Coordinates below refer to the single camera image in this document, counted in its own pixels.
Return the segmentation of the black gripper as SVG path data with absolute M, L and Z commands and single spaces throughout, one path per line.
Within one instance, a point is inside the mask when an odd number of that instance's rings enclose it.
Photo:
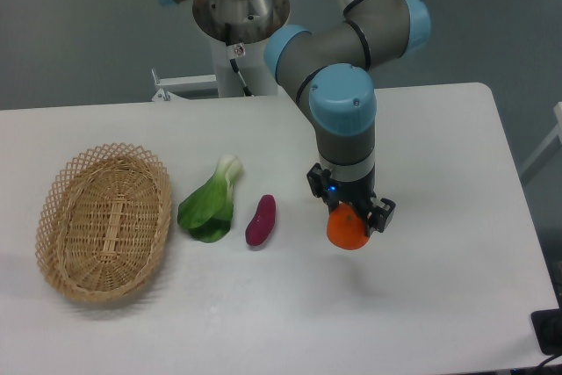
M 347 204 L 357 213 L 363 213 L 366 235 L 383 233 L 392 221 L 396 204 L 388 198 L 376 198 L 374 193 L 375 168 L 364 177 L 351 182 L 338 181 L 329 169 L 317 162 L 307 172 L 311 193 L 320 198 L 332 213 L 340 204 Z

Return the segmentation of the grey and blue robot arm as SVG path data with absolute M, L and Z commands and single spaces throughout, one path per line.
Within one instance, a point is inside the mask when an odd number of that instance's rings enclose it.
M 191 1 L 210 42 L 220 97 L 283 90 L 312 124 L 319 162 L 307 173 L 330 210 L 349 206 L 369 236 L 395 204 L 374 191 L 377 102 L 370 70 L 424 46 L 431 33 L 421 0 L 337 0 L 344 20 L 313 34 L 289 21 L 289 0 Z

